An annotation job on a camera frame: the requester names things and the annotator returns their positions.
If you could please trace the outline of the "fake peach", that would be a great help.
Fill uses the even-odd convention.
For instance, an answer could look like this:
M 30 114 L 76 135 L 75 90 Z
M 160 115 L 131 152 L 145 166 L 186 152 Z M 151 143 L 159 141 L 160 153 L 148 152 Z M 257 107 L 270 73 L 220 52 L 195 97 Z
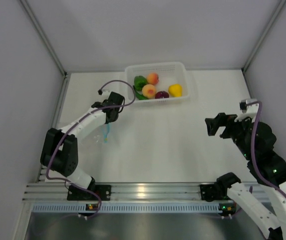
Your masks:
M 144 95 L 148 99 L 153 99 L 156 93 L 156 87 L 152 84 L 147 84 L 142 88 L 142 95 Z

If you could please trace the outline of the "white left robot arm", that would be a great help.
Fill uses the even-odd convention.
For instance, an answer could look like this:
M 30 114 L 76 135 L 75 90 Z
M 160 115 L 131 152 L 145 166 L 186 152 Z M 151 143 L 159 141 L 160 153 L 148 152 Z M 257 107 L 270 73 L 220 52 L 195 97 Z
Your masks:
M 125 98 L 113 91 L 99 91 L 105 99 L 97 101 L 78 119 L 60 129 L 47 131 L 40 163 L 58 172 L 58 178 L 78 188 L 79 195 L 90 200 L 96 193 L 95 179 L 85 173 L 79 163 L 78 143 L 95 129 L 115 122 Z

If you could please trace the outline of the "clear zip top bag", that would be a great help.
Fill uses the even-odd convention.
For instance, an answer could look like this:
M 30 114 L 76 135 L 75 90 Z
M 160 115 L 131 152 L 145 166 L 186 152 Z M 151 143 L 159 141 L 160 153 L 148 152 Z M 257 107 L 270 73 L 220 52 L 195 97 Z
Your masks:
M 114 123 L 104 124 L 92 132 L 85 134 L 79 143 L 80 149 L 89 151 L 106 145 L 109 142 L 109 136 L 114 125 Z

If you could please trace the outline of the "purple fake onion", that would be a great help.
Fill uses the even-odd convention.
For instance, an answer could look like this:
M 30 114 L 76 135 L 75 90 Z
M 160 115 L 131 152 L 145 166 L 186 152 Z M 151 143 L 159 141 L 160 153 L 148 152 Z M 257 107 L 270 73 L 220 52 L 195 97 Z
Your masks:
M 167 99 L 169 98 L 169 93 L 166 91 L 159 91 L 155 95 L 155 99 Z

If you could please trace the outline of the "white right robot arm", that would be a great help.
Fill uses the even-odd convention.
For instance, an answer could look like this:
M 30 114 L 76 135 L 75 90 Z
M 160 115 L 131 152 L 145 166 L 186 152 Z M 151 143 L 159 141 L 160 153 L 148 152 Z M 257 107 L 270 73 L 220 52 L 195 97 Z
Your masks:
M 269 211 L 245 187 L 236 174 L 229 172 L 213 184 L 202 185 L 201 198 L 207 202 L 232 200 L 255 222 L 265 239 L 286 240 L 286 162 L 274 150 L 276 136 L 269 125 L 254 126 L 249 116 L 238 120 L 237 115 L 219 113 L 206 118 L 207 133 L 214 136 L 224 128 L 222 139 L 231 139 L 247 160 L 247 168 L 266 193 L 273 210 Z

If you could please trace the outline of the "green fake chili pepper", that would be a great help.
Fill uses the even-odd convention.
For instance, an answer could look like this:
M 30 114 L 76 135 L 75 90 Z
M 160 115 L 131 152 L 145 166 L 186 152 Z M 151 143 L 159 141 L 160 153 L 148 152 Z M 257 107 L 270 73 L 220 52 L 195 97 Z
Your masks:
M 149 98 L 147 98 L 147 97 L 145 97 L 144 95 L 138 93 L 138 91 L 136 90 L 135 86 L 133 86 L 133 89 L 134 89 L 134 92 L 135 92 L 135 97 L 136 97 L 136 99 L 141 100 L 141 101 L 143 101 L 143 100 L 149 100 Z

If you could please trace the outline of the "green fake bell pepper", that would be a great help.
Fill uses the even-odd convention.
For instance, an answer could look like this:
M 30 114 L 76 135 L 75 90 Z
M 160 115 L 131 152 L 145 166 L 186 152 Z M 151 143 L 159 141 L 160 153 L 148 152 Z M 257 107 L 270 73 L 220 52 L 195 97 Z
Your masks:
M 137 91 L 141 91 L 142 88 L 148 84 L 148 81 L 147 79 L 142 76 L 142 75 L 139 75 L 139 76 L 135 76 L 134 77 L 134 87 L 135 87 L 135 90 Z

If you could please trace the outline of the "fake orange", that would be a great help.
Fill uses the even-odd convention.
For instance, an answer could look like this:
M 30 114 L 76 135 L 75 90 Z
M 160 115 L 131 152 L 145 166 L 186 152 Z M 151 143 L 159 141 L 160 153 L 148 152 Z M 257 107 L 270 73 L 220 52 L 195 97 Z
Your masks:
M 159 75 L 155 72 L 150 73 L 146 79 L 147 82 L 151 85 L 157 85 L 159 83 Z

